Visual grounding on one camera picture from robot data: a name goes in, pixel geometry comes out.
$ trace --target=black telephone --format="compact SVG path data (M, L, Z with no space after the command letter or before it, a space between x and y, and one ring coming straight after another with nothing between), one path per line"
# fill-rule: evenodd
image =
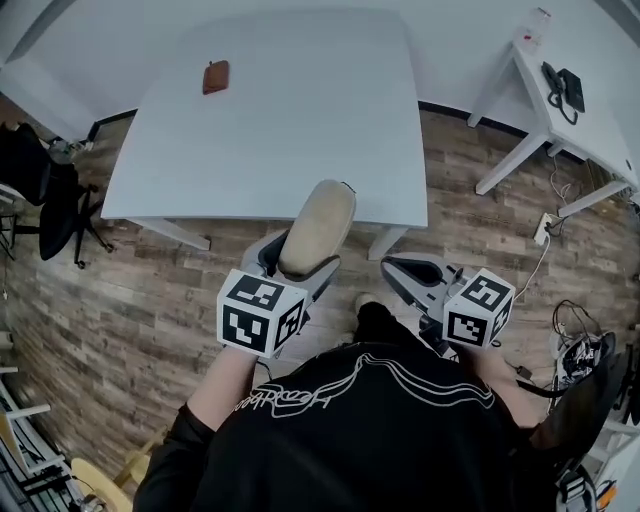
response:
M547 101L554 107L559 108L570 124L576 124L578 122L578 112L584 112L584 97L582 96L580 78L568 69L561 69L560 72L556 73L548 62L542 63L542 74L551 89ZM570 119L563 109L563 94L566 96L567 105L575 110L573 119Z

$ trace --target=white wall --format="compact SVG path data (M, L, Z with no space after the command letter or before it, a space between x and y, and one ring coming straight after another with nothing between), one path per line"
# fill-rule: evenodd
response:
M529 9L548 9L548 37L583 55L571 69L612 101L640 168L640 50L591 0L76 0L27 56L101 119L138 106L189 28L257 9L309 5L397 10L408 26L419 98L462 110L471 109L492 62ZM531 113L516 91L491 117L526 130Z
M52 0L8 0L0 9L0 68Z
M28 55L0 70L0 91L65 140L86 138L94 121L99 119Z

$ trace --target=electronic device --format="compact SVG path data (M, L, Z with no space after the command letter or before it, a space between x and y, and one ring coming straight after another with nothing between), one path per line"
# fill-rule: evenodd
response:
M454 268L422 253L387 256L382 276L393 290L423 313L420 339L440 355L449 344L491 345L511 316L515 288L481 269Z
M578 112L584 112L584 97L582 95L582 83L580 79L567 69L556 73L548 62L542 63L542 74L551 89L547 96L550 105L559 109L562 116L569 124L578 122ZM567 105L573 107L573 119L564 111L563 96L566 96Z
M558 71L558 76L564 80L567 105L578 112L584 112L584 97L582 96L582 82L568 69Z
M551 67L551 64L548 62L542 63L542 74L553 94L562 94L564 92L564 82L558 73L556 73L555 69Z

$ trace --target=hand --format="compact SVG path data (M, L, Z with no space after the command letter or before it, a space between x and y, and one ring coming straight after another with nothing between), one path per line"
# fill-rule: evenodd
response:
M460 363L467 366L487 384L500 380L513 382L516 378L515 371L496 348L471 348L455 345L454 349L460 357Z
M523 428L535 427L540 422L538 411L529 395L518 387L516 372L495 348L470 348L456 345L460 363L467 366L505 403L516 424Z

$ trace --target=person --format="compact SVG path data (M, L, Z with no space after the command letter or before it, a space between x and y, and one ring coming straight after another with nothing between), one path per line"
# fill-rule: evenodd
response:
M510 454L539 418L498 351L457 363L375 297L356 312L353 343L253 391L257 357L225 347L134 510L522 510Z

